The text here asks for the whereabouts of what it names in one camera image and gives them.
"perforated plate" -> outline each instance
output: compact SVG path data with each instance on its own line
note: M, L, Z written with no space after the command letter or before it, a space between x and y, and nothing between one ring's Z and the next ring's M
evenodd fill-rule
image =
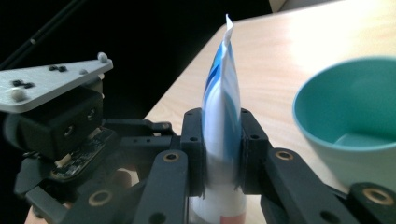
M113 68L104 53L97 60L0 71L0 111L23 113Z

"teal bowl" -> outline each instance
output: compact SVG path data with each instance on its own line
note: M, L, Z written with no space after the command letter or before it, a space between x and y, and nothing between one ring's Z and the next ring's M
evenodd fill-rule
M341 183L396 192L396 57L355 58L319 71L298 90L292 113Z

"table surface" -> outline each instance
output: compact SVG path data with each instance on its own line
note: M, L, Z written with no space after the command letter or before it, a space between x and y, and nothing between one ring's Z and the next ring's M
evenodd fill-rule
M343 192L347 187L334 178L299 132L292 102L309 78L334 63L396 55L395 15L394 0L341 0L233 22L231 42L241 106L252 112L274 147L296 151L325 184ZM224 33L225 25L145 119L169 121L181 134L184 113L202 105L205 81ZM246 223L265 223L259 195L247 196Z

